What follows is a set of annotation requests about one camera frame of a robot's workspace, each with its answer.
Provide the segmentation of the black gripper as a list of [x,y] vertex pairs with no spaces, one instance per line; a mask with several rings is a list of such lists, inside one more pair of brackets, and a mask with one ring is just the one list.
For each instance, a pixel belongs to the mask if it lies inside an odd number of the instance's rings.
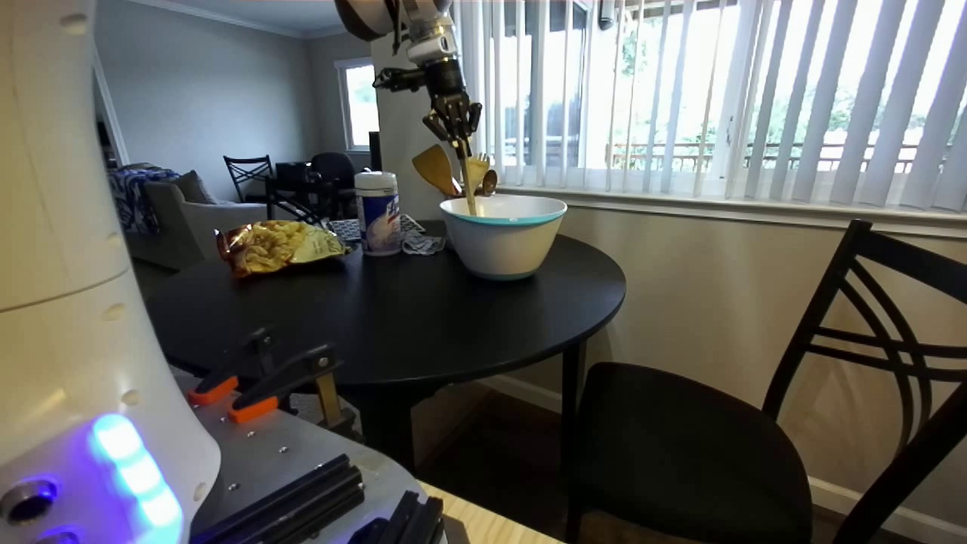
[[480,123],[480,102],[465,89],[461,70],[452,58],[423,67],[429,112],[423,123],[443,141],[472,139]]

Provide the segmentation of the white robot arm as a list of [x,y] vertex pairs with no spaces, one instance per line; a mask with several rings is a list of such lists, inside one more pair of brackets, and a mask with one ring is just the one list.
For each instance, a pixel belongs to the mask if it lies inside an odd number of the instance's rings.
[[0,0],[0,544],[186,544],[224,462],[94,130],[94,0]]

